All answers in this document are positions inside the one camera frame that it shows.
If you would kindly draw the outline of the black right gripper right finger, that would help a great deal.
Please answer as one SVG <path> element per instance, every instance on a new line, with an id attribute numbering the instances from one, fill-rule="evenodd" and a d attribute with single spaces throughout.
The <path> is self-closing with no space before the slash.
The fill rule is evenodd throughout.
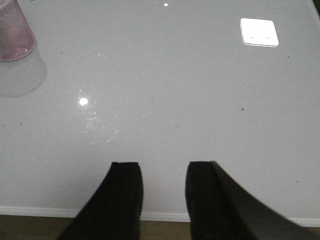
<path id="1" fill-rule="evenodd" d="M 242 188 L 215 161 L 190 162 L 185 200 L 193 240 L 318 240 Z"/>

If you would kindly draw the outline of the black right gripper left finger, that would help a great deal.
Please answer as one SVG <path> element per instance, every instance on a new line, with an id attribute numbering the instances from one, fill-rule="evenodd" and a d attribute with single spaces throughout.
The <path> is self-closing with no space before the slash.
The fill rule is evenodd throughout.
<path id="1" fill-rule="evenodd" d="M 137 162 L 113 162 L 93 196 L 59 240 L 138 240 L 143 178 Z"/>

